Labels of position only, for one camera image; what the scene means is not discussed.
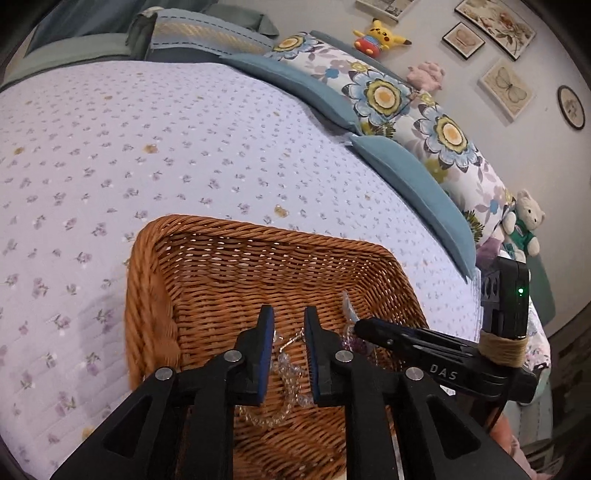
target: pikachu plush toy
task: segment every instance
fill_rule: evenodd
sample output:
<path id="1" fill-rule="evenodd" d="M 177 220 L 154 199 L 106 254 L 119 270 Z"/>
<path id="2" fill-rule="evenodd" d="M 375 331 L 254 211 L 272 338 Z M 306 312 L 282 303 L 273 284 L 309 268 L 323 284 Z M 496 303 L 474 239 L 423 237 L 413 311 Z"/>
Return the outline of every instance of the pikachu plush toy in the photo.
<path id="1" fill-rule="evenodd" d="M 361 33 L 359 30 L 353 30 L 353 33 L 359 37 L 355 40 L 355 48 L 372 58 L 376 58 L 382 50 L 389 50 L 390 47 L 412 44 L 410 40 L 394 35 L 377 18 L 374 18 L 371 28 L 366 33 Z"/>

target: white teddy bear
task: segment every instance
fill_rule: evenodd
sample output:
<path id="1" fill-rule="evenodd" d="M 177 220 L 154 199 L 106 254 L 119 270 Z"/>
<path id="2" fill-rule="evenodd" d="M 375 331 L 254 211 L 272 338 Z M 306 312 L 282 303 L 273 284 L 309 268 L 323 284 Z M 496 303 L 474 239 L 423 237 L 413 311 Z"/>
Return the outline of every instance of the white teddy bear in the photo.
<path id="1" fill-rule="evenodd" d="M 508 212 L 502 221 L 503 243 L 511 257 L 525 263 L 528 255 L 535 257 L 540 253 L 540 243 L 532 231 L 542 224 L 544 218 L 545 213 L 527 190 L 517 192 L 515 211 Z"/>

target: stuffed toy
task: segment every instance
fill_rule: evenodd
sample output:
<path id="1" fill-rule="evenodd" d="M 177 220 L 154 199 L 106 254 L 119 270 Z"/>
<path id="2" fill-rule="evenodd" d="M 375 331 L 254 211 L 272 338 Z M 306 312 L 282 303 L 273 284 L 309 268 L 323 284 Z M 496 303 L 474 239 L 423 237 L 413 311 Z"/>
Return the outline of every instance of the stuffed toy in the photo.
<path id="1" fill-rule="evenodd" d="M 528 255 L 540 253 L 540 243 L 533 234 L 544 221 L 545 213 L 527 190 L 517 193 L 515 211 L 508 212 L 502 220 L 505 233 L 504 246 L 507 253 L 525 263 Z"/>
<path id="2" fill-rule="evenodd" d="M 383 50 L 389 50 L 396 45 L 412 45 L 412 42 L 400 35 L 394 35 L 389 29 L 382 25 L 377 18 L 372 21 L 371 28 L 362 33 L 359 30 L 353 30 L 356 37 L 355 48 L 367 56 L 377 58 Z"/>
<path id="3" fill-rule="evenodd" d="M 407 75 L 407 82 L 417 90 L 425 90 L 429 93 L 441 90 L 445 70 L 437 63 L 425 61 L 416 67 L 409 67 L 408 69 L 410 72 Z"/>

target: floral pillow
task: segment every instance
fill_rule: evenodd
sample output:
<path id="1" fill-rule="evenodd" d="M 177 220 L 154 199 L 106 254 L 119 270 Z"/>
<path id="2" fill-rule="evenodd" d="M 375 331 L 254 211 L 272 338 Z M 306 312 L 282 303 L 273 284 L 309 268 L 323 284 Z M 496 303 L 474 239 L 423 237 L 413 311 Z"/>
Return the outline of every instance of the floral pillow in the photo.
<path id="1" fill-rule="evenodd" d="M 286 38 L 265 57 L 288 63 L 340 92 L 368 135 L 390 136 L 388 121 L 407 111 L 416 95 L 400 80 L 305 32 Z"/>
<path id="2" fill-rule="evenodd" d="M 470 224 L 474 242 L 482 245 L 501 221 L 507 200 L 503 182 L 476 145 L 428 93 L 418 95 L 389 129 L 450 196 Z"/>

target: black cable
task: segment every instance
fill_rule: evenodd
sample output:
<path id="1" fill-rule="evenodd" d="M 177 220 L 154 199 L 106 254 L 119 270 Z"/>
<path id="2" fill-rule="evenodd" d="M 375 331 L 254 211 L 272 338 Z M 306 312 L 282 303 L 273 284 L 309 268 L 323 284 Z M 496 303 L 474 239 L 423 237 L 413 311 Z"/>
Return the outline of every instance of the black cable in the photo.
<path id="1" fill-rule="evenodd" d="M 507 401 L 509 400 L 509 394 L 511 393 L 511 388 L 513 387 L 515 377 L 517 376 L 517 371 L 518 370 L 515 368 L 513 374 L 511 375 L 511 377 L 509 379 L 509 382 L 507 383 L 507 387 L 506 387 L 505 391 L 503 392 L 503 396 L 501 397 L 501 400 L 499 402 L 499 407 L 495 413 L 495 416 L 493 417 L 493 419 L 489 423 L 489 425 L 486 427 L 487 434 L 491 433 L 491 430 L 496 425 L 496 422 L 501 418 L 503 410 L 505 409 L 505 405 L 507 405 Z"/>

